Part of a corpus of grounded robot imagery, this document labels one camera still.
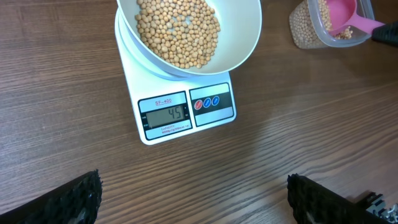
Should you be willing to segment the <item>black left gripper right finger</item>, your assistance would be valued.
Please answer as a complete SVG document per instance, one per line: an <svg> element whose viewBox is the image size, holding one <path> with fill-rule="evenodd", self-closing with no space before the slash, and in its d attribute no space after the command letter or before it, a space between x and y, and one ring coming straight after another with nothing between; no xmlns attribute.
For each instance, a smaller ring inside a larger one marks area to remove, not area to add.
<svg viewBox="0 0 398 224"><path fill-rule="evenodd" d="M299 224L389 223L303 175L287 178L287 201Z"/></svg>

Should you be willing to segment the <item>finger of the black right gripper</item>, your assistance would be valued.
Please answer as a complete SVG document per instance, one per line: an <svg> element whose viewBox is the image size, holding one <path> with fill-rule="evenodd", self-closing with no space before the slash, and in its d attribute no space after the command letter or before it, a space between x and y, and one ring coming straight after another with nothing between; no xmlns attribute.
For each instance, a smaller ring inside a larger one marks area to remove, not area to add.
<svg viewBox="0 0 398 224"><path fill-rule="evenodd" d="M373 30L371 39L376 42L398 46L398 22L395 21L390 24L377 27Z"/></svg>

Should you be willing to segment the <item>pink plastic measuring scoop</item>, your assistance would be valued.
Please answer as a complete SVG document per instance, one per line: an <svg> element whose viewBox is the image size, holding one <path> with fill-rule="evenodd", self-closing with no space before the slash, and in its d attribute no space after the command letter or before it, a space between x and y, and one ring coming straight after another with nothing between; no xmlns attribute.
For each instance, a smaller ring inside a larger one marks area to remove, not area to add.
<svg viewBox="0 0 398 224"><path fill-rule="evenodd" d="M384 23L361 17L357 13L357 0L328 0L332 30L330 35L337 35L348 26L353 26L367 34L372 34L373 30L384 26Z"/></svg>

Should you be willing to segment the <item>soybeans in white bowl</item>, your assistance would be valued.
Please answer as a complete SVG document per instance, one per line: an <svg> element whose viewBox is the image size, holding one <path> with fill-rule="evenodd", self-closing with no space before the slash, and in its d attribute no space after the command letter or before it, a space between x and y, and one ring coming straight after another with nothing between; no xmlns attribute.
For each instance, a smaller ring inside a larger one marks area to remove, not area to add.
<svg viewBox="0 0 398 224"><path fill-rule="evenodd" d="M137 0L141 41L167 63L202 68L214 56L221 31L205 0Z"/></svg>

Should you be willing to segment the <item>white digital kitchen scale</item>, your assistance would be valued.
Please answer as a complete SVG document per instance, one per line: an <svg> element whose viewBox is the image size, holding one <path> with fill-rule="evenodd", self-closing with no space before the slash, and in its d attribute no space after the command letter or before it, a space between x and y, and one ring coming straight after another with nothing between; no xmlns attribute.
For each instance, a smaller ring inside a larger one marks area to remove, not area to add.
<svg viewBox="0 0 398 224"><path fill-rule="evenodd" d="M181 77L145 58L121 11L114 31L141 141L158 144L232 122L236 105L229 73Z"/></svg>

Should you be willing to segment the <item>pile of soybeans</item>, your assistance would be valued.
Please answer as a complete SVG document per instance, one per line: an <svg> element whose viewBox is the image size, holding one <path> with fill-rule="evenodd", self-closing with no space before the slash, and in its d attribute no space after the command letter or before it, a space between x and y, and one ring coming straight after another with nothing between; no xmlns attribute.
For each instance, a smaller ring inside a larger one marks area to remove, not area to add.
<svg viewBox="0 0 398 224"><path fill-rule="evenodd" d="M327 31L332 30L330 10L327 0L318 0L321 19ZM290 31L295 45L301 49L320 49L326 47L315 31L310 18L308 1L302 1L289 16Z"/></svg>

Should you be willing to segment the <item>clear plastic container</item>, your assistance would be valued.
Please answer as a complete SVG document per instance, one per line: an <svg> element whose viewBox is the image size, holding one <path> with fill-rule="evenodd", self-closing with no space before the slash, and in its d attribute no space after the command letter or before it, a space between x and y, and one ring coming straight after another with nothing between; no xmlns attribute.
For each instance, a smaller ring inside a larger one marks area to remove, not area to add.
<svg viewBox="0 0 398 224"><path fill-rule="evenodd" d="M298 48L353 47L371 38L369 34L353 26L346 27L337 35L330 35L332 23L327 3L327 1L303 0L290 14L290 31Z"/></svg>

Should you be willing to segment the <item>white bowl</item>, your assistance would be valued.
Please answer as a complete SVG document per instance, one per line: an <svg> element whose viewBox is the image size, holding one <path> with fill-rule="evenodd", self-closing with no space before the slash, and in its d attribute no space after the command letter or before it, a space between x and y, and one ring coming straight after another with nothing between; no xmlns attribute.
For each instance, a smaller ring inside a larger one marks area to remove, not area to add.
<svg viewBox="0 0 398 224"><path fill-rule="evenodd" d="M176 75L218 75L244 63L262 29L260 0L118 0L138 52Z"/></svg>

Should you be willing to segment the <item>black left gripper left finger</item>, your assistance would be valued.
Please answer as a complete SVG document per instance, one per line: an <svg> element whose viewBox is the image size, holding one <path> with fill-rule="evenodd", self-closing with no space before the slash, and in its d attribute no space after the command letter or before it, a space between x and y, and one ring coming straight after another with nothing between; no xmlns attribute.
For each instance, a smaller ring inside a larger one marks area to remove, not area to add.
<svg viewBox="0 0 398 224"><path fill-rule="evenodd" d="M87 172L1 215L1 223L85 223L96 221L102 201L98 170Z"/></svg>

